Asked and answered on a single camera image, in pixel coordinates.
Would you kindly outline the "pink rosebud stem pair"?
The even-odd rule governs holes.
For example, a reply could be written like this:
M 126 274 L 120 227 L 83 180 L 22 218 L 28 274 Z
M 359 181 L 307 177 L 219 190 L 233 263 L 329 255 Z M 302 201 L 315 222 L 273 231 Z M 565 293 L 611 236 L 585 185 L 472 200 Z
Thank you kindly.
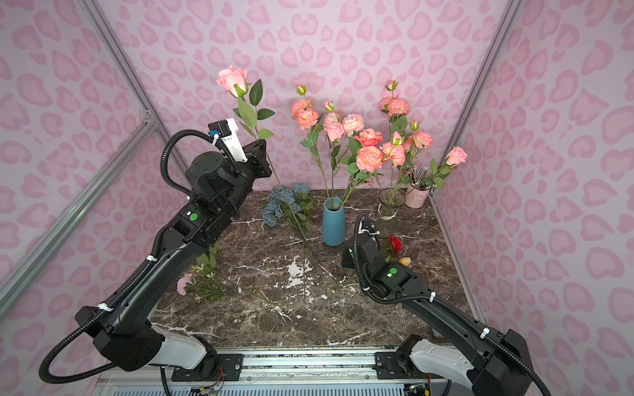
M 335 174 L 338 169 L 337 155 L 340 151 L 339 142 L 344 135 L 343 118 L 336 111 L 333 102 L 324 103 L 325 114 L 323 126 L 327 135 L 330 147 L 330 168 L 331 168 L 331 192 L 335 193 Z

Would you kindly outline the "blue artificial rose bunch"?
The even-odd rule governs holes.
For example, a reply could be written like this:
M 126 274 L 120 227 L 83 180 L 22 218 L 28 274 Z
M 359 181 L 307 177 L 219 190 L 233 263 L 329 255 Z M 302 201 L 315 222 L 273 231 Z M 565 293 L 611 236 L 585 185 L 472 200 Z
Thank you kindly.
M 281 222 L 286 222 L 298 233 L 306 235 L 312 229 L 310 215 L 313 209 L 310 188 L 305 183 L 297 183 L 292 187 L 274 187 L 260 216 L 268 227 L 276 227 Z

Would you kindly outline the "pink artificial rose stem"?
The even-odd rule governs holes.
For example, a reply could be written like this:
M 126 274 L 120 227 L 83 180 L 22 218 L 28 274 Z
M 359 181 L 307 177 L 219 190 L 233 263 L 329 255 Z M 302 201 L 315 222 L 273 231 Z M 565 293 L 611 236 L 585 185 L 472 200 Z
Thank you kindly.
M 435 159 L 431 162 L 429 174 L 421 180 L 420 186 L 442 189 L 445 179 L 458 165 L 465 163 L 467 158 L 468 155 L 462 148 L 454 147 L 442 163 L 438 163 Z

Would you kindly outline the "large pink rose stem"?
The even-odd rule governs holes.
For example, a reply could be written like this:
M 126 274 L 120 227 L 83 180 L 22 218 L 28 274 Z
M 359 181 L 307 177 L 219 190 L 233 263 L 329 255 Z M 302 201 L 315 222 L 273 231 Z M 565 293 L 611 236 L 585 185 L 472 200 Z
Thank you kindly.
M 373 129 L 361 130 L 354 138 L 363 147 L 378 146 L 383 141 L 382 133 Z

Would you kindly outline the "diagonal aluminium frame bar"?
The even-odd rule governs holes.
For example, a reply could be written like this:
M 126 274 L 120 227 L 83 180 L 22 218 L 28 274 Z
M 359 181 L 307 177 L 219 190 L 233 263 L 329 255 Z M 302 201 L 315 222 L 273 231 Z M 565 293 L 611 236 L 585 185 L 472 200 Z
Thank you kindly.
M 59 248 L 79 227 L 114 180 L 125 170 L 145 141 L 157 130 L 154 117 L 149 116 L 144 120 L 133 136 L 109 159 L 53 225 L 32 244 L 32 249 L 18 262 L 1 285 L 1 316 L 3 318 L 29 289 Z

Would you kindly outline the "teal ceramic vase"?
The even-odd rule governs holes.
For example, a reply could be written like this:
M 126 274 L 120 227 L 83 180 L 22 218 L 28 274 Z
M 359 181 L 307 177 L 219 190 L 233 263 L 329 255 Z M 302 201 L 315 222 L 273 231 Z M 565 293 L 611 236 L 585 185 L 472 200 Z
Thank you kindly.
M 325 201 L 321 235 L 323 242 L 336 247 L 345 241 L 345 209 L 338 197 L 331 197 Z

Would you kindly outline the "pale pink rose spray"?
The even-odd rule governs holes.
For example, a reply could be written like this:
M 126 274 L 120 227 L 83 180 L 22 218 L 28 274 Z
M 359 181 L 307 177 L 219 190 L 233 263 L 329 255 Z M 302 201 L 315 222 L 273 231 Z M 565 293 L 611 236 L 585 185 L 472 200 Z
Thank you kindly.
M 342 121 L 345 135 L 352 137 L 354 133 L 364 129 L 363 117 L 358 114 L 347 115 Z

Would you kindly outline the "pink peony spray stem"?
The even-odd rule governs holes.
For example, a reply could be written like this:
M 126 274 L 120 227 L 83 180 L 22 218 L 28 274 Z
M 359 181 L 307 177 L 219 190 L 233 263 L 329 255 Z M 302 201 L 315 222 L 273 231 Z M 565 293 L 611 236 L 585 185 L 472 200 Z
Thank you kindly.
M 380 110 L 387 116 L 390 139 L 381 146 L 383 160 L 392 165 L 391 187 L 386 196 L 386 202 L 394 205 L 397 196 L 402 192 L 406 184 L 412 182 L 410 175 L 414 171 L 414 160 L 423 150 L 430 149 L 433 138 L 423 132 L 419 122 L 408 120 L 411 106 L 406 99 L 402 99 L 396 93 L 399 83 L 390 80 L 386 86 L 389 95 L 381 99 Z

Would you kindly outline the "cream pink rose bunch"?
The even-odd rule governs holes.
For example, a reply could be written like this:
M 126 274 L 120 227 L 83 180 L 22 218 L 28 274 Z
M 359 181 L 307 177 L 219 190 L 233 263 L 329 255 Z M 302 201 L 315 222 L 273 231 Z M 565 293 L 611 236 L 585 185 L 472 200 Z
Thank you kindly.
M 393 145 L 391 142 L 377 147 L 376 145 L 363 146 L 359 141 L 353 140 L 349 148 L 352 153 L 338 160 L 340 167 L 348 172 L 348 186 L 341 198 L 343 204 L 347 203 L 360 186 L 373 179 L 378 180 L 379 171 L 385 164 L 391 163 L 394 167 L 398 167 L 406 162 L 407 150 L 403 145 Z

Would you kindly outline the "aluminium frame post right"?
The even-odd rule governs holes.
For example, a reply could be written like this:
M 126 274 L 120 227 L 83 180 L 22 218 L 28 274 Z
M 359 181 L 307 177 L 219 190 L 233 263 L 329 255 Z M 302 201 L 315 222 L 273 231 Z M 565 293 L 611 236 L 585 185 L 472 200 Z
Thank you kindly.
M 511 0 L 506 3 L 505 10 L 500 17 L 497 28 L 494 31 L 489 47 L 485 51 L 484 57 L 476 70 L 474 81 L 470 86 L 467 98 L 462 105 L 462 109 L 457 117 L 457 122 L 449 135 L 449 139 L 441 155 L 438 159 L 444 159 L 445 156 L 458 145 L 460 139 L 465 133 L 467 125 L 477 108 L 482 92 L 484 92 L 486 84 L 500 56 L 505 52 L 505 46 L 510 36 L 521 18 L 526 1 Z

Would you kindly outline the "aluminium frame post left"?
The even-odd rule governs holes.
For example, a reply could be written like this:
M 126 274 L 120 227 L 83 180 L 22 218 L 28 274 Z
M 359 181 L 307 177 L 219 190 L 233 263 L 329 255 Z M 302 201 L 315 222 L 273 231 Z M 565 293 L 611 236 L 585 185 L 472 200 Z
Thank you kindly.
M 91 22 L 105 49 L 112 57 L 115 66 L 117 66 L 122 78 L 131 90 L 132 95 L 144 110 L 147 115 L 147 119 L 151 123 L 155 124 L 158 128 L 158 132 L 163 138 L 163 141 L 167 143 L 171 138 L 168 128 L 163 122 L 162 117 L 159 115 L 158 109 L 155 104 L 153 104 L 150 94 L 141 81 L 140 75 L 125 52 L 122 44 L 118 40 L 112 24 L 108 21 L 107 16 L 98 1 L 81 0 L 78 1 L 78 4 L 81 6 L 88 20 Z

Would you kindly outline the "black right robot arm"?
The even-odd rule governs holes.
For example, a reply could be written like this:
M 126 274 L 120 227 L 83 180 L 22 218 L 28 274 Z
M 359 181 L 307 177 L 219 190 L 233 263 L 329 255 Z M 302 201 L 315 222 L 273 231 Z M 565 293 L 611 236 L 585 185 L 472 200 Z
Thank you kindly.
M 459 310 L 409 267 L 381 253 L 380 232 L 366 215 L 357 217 L 344 244 L 342 265 L 355 270 L 361 290 L 379 305 L 399 305 L 422 319 L 448 346 L 412 334 L 392 352 L 378 352 L 374 369 L 381 380 L 444 378 L 475 395 L 524 395 L 535 385 L 550 390 L 533 369 L 528 343 L 519 333 L 498 329 Z

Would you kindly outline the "red carnation flower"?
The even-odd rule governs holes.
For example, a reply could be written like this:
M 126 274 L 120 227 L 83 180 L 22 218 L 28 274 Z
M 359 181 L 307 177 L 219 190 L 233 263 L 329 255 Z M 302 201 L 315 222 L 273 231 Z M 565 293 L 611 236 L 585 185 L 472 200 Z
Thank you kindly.
M 389 236 L 383 249 L 386 256 L 386 262 L 391 262 L 393 259 L 397 258 L 401 254 L 402 249 L 402 243 L 398 237 L 394 235 Z

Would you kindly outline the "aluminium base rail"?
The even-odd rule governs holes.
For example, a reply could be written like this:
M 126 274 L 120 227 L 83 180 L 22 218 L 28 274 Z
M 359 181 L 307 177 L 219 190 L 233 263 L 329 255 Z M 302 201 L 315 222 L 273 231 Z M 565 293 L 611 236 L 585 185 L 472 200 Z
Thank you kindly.
M 181 368 L 148 366 L 101 375 L 95 395 L 441 395 L 445 379 L 390 374 L 379 346 L 222 348 L 208 378 Z

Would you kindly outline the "clear glass vase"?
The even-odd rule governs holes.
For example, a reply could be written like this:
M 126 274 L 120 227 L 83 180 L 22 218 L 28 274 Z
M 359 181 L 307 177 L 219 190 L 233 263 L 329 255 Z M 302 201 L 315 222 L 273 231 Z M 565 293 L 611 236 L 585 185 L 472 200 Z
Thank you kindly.
M 376 226 L 381 237 L 388 238 L 394 234 L 397 226 L 399 209 L 405 204 L 405 195 L 402 190 L 384 189 L 379 195 L 378 216 Z

